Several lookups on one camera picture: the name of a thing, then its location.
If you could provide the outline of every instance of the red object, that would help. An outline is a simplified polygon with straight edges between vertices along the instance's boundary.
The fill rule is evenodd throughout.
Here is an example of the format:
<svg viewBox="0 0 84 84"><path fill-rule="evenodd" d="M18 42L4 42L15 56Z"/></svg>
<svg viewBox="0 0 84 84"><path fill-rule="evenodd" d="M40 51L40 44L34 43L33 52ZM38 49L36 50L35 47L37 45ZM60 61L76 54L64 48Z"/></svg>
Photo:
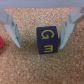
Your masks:
<svg viewBox="0 0 84 84"><path fill-rule="evenodd" d="M0 49L3 47L4 44L5 44L5 42L3 41L2 37L0 36Z"/></svg>

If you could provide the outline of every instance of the red block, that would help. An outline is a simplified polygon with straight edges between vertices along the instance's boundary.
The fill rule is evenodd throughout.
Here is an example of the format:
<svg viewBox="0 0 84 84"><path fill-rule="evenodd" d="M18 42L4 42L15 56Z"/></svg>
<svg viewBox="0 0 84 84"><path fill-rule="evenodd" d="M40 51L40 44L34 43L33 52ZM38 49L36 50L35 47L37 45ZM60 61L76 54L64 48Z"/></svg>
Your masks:
<svg viewBox="0 0 84 84"><path fill-rule="evenodd" d="M4 44L5 44L5 42L3 41L2 37L0 36L0 49L3 47Z"/></svg>

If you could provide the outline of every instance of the block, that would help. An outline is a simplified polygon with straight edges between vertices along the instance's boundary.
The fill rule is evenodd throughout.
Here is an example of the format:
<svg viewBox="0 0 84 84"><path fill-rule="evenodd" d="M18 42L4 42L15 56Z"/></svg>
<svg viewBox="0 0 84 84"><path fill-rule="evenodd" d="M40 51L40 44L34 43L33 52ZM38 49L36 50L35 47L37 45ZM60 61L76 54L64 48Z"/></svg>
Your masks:
<svg viewBox="0 0 84 84"><path fill-rule="evenodd" d="M4 44L5 44L5 42L3 41L2 37L0 36L0 49L3 47Z"/></svg>
<svg viewBox="0 0 84 84"><path fill-rule="evenodd" d="M39 54L58 52L59 39L56 26L37 27L36 32Z"/></svg>

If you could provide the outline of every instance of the brown surface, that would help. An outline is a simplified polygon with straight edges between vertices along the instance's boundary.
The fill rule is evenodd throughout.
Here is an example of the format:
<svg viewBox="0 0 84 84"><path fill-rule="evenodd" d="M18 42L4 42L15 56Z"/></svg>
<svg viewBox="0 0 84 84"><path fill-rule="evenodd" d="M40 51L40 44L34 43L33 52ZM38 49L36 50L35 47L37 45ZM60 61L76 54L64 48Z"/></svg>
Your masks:
<svg viewBox="0 0 84 84"><path fill-rule="evenodd" d="M0 26L5 41L0 50L0 84L84 84L84 21L73 32L62 50L39 55L36 28L61 26L74 8L5 9L14 15L22 37L19 49Z"/></svg>

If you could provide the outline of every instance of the yellow letter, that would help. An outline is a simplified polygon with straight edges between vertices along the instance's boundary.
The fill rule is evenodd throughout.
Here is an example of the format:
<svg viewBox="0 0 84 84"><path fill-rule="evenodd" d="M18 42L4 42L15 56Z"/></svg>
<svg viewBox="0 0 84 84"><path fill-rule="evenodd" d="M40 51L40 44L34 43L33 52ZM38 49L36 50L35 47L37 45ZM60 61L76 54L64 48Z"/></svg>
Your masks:
<svg viewBox="0 0 84 84"><path fill-rule="evenodd" d="M52 36L51 38L54 37L54 32L52 30L44 30L42 33L41 33L41 36L43 37L42 39L49 39L49 35L47 34L46 37L43 35L45 32L51 32L52 33Z"/></svg>
<svg viewBox="0 0 84 84"><path fill-rule="evenodd" d="M46 45L44 47L47 47L47 48L45 48L45 50L47 50L47 51L44 51L44 52L53 52L53 45Z"/></svg>

